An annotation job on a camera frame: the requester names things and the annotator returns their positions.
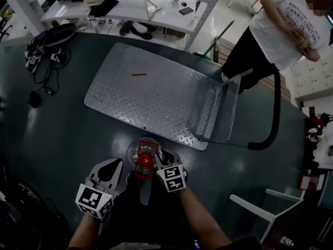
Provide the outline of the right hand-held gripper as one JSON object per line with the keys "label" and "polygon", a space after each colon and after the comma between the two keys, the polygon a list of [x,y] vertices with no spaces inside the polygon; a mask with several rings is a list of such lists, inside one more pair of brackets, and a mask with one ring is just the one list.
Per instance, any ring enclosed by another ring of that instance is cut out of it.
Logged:
{"label": "right hand-held gripper", "polygon": [[184,189],[186,187],[185,171],[180,156],[168,149],[163,149],[162,153],[163,159],[159,154],[155,154],[155,169],[166,191],[170,193]]}

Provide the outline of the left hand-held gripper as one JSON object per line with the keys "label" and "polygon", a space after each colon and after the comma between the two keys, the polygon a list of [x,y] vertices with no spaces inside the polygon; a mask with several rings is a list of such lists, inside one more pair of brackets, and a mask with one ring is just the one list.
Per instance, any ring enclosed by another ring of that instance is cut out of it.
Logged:
{"label": "left hand-held gripper", "polygon": [[114,206],[116,187],[123,169],[122,159],[108,159],[93,168],[90,178],[80,184],[75,203],[78,208],[104,222]]}

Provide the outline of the clear jar with red lid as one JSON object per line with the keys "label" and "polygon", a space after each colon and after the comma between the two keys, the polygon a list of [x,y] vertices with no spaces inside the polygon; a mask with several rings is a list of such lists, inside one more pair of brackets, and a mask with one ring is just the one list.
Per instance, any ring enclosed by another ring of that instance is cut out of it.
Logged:
{"label": "clear jar with red lid", "polygon": [[156,165],[156,157],[163,156],[160,144],[150,137],[134,139],[126,151],[126,160],[134,169],[134,176],[151,180]]}

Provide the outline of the metal platform cart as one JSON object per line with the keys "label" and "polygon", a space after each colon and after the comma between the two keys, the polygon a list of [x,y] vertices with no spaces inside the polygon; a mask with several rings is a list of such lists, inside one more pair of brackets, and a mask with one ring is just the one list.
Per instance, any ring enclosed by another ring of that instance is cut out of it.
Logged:
{"label": "metal platform cart", "polygon": [[[146,76],[133,77],[135,73]],[[141,48],[116,43],[83,99],[86,107],[194,148],[231,145],[243,72],[225,82]]]}

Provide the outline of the person's right forearm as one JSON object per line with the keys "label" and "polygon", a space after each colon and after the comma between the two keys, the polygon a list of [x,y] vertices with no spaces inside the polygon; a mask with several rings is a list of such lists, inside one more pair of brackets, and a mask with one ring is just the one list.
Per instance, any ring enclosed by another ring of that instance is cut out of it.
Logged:
{"label": "person's right forearm", "polygon": [[202,250],[217,250],[232,243],[191,189],[180,190],[179,196],[188,223]]}

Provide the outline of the person's left forearm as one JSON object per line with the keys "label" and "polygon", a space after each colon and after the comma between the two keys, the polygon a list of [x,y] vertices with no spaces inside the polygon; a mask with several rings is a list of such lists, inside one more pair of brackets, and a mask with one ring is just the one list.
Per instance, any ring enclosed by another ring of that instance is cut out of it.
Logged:
{"label": "person's left forearm", "polygon": [[84,214],[67,250],[97,250],[99,228],[100,223],[93,216]]}

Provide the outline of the person's clothed body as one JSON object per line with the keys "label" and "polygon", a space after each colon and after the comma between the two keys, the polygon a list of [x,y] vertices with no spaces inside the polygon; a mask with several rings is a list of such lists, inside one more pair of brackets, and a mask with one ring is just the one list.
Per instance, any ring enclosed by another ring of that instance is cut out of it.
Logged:
{"label": "person's clothed body", "polygon": [[[140,202],[140,181],[129,173],[126,189],[116,198],[110,213],[109,223],[98,239],[98,250],[195,250],[198,243],[179,191],[168,193],[157,176],[152,179],[145,206]],[[248,236],[217,250],[262,250],[262,246]]]}

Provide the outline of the small black object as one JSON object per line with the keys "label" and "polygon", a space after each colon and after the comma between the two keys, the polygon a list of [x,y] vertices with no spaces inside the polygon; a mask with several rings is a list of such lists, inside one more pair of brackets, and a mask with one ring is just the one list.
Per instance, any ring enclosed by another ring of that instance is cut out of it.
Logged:
{"label": "small black object", "polygon": [[41,105],[41,96],[39,95],[38,92],[36,91],[31,91],[29,94],[29,99],[27,103],[32,107],[32,108],[39,108]]}

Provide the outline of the black shoe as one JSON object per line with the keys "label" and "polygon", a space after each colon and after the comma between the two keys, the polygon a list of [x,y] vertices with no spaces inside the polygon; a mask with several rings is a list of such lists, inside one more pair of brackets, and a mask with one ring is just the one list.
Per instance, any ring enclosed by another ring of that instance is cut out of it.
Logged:
{"label": "black shoe", "polygon": [[128,20],[125,21],[123,23],[122,27],[120,28],[119,34],[121,36],[126,36],[130,32],[132,25],[133,25],[132,21],[128,21]]}
{"label": "black shoe", "polygon": [[151,40],[153,38],[152,33],[155,32],[156,29],[155,26],[141,22],[133,22],[131,26],[131,32],[144,40]]}

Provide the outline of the grey pole mop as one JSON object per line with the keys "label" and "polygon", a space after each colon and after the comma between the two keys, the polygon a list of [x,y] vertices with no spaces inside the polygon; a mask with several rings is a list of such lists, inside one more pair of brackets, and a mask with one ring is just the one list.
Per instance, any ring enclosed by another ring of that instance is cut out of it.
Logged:
{"label": "grey pole mop", "polygon": [[210,50],[212,50],[215,46],[217,41],[224,35],[224,33],[233,25],[235,21],[232,20],[227,27],[220,33],[219,36],[216,36],[215,39],[213,40],[213,42],[211,43],[211,45],[207,48],[207,50],[204,53],[201,52],[194,52],[193,55],[197,56],[197,57],[201,57],[207,60],[211,60],[210,57],[208,57],[208,53],[210,52]]}

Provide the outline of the black round stand base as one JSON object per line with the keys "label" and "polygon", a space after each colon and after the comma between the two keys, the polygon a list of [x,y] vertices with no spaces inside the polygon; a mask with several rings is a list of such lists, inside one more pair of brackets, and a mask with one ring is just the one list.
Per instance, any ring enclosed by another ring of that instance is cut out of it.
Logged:
{"label": "black round stand base", "polygon": [[72,23],[61,24],[46,32],[44,46],[52,47],[69,40],[76,33],[76,26]]}

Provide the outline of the wooden clothes hanger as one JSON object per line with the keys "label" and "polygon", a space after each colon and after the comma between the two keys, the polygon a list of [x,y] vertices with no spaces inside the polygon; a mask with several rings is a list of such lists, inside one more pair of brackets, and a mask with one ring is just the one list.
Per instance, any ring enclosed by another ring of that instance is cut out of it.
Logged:
{"label": "wooden clothes hanger", "polygon": [[148,21],[151,21],[154,17],[154,15],[161,10],[160,5],[156,5],[151,0],[144,0],[146,13],[147,13],[147,19]]}

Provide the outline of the white shelf rack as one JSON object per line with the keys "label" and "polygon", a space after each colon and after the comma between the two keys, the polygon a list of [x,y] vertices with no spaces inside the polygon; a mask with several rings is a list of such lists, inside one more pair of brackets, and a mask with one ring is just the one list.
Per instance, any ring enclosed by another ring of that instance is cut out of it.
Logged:
{"label": "white shelf rack", "polygon": [[[88,7],[83,2],[54,2],[50,9],[43,11],[38,0],[6,1],[33,35],[45,31],[52,21],[89,17]],[[171,42],[160,36],[152,41],[187,52],[219,0],[179,0],[179,4],[176,6],[171,6],[170,0],[151,1],[161,6],[161,10],[154,15],[151,21],[147,19],[144,0],[118,0],[117,6],[109,11],[105,18],[115,21],[142,22],[186,33],[185,38],[178,42]],[[183,16],[179,10],[186,7],[190,7],[194,11]]]}

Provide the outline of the black cloth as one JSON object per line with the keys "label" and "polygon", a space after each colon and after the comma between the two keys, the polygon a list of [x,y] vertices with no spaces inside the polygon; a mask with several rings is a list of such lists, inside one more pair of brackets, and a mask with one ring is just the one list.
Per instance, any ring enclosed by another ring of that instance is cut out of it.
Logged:
{"label": "black cloth", "polygon": [[92,6],[89,16],[104,17],[109,11],[117,6],[117,0],[104,0],[100,5]]}

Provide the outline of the white metal frame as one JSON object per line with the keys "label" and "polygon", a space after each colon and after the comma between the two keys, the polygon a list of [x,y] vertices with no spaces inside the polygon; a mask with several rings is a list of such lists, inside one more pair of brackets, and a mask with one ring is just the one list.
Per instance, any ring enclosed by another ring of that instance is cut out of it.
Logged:
{"label": "white metal frame", "polygon": [[240,198],[239,196],[237,196],[235,194],[231,194],[229,196],[229,199],[231,201],[233,201],[234,203],[238,204],[239,206],[243,207],[244,209],[252,212],[253,214],[257,215],[258,217],[260,217],[260,218],[269,222],[267,229],[265,230],[262,238],[260,239],[260,243],[262,245],[263,245],[265,239],[267,238],[268,233],[272,229],[273,224],[276,223],[277,218],[285,215],[286,213],[288,213],[292,209],[296,208],[298,205],[302,204],[303,201],[304,201],[304,199],[303,199],[304,193],[300,197],[295,197],[295,196],[285,194],[285,193],[281,193],[281,192],[278,192],[278,191],[274,191],[274,190],[271,190],[271,189],[265,189],[265,194],[272,195],[272,196],[275,196],[275,197],[278,197],[278,198],[281,198],[281,199],[284,199],[284,200],[292,201],[293,205],[290,206],[289,208],[285,209],[284,211],[278,213],[277,215],[275,215],[275,214],[273,214],[269,211],[266,211],[266,210],[262,209],[261,207],[258,207],[256,205]]}

